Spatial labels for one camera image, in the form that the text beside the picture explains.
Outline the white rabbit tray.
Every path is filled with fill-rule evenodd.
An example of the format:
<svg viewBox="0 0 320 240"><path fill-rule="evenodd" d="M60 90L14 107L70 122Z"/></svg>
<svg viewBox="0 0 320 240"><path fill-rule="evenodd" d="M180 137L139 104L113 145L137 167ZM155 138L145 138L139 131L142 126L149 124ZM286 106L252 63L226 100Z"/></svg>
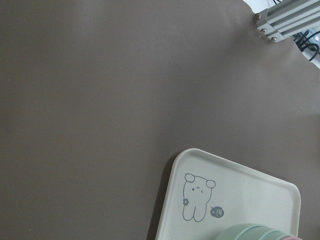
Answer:
<svg viewBox="0 0 320 240"><path fill-rule="evenodd" d="M174 160L158 240L213 240L237 224L297 235L301 196L287 181L197 148Z"/></svg>

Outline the top green bowl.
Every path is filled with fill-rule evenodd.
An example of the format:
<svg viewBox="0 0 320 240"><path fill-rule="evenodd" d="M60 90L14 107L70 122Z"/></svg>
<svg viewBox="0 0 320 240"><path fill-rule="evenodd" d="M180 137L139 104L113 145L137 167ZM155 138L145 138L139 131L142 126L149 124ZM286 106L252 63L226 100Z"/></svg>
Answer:
<svg viewBox="0 0 320 240"><path fill-rule="evenodd" d="M266 227L256 223L241 223L230 226L217 235L215 240L236 240L244 232L257 227Z"/></svg>

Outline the aluminium frame post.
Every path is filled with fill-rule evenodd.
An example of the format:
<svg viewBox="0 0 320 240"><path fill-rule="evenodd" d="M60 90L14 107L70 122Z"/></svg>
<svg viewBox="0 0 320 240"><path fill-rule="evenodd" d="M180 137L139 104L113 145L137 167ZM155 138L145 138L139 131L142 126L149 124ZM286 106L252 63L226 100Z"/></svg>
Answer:
<svg viewBox="0 0 320 240"><path fill-rule="evenodd" d="M256 14L256 28L272 42L283 41L320 24L318 0L283 0Z"/></svg>

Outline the small pink bowl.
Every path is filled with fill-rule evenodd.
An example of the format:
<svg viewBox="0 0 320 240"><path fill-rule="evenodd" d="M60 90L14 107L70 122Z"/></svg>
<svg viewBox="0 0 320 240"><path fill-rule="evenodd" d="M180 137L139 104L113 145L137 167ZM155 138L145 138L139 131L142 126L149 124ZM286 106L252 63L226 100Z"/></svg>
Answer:
<svg viewBox="0 0 320 240"><path fill-rule="evenodd" d="M293 235L284 234L283 236L281 236L279 238L279 240L300 240L300 238L293 236Z"/></svg>

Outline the lower green bowl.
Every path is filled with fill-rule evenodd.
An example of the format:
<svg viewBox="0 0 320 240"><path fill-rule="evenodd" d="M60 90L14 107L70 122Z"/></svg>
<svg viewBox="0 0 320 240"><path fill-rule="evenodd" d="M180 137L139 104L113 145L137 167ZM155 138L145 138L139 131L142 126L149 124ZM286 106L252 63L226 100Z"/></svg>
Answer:
<svg viewBox="0 0 320 240"><path fill-rule="evenodd" d="M262 227L262 230L258 233L256 240L282 240L287 237L293 237L292 234L270 227Z"/></svg>

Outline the green bowl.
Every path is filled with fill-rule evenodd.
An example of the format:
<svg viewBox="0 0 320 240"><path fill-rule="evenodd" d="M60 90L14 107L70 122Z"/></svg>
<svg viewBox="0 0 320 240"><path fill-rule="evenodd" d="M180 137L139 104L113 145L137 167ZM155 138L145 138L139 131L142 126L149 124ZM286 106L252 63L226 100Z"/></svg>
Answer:
<svg viewBox="0 0 320 240"><path fill-rule="evenodd" d="M287 237L293 237L292 234L270 227L262 227L262 230L258 233L256 240L282 240Z"/></svg>
<svg viewBox="0 0 320 240"><path fill-rule="evenodd" d="M256 223L241 223L230 226L217 235L215 240L236 240L244 232L257 227L266 227Z"/></svg>

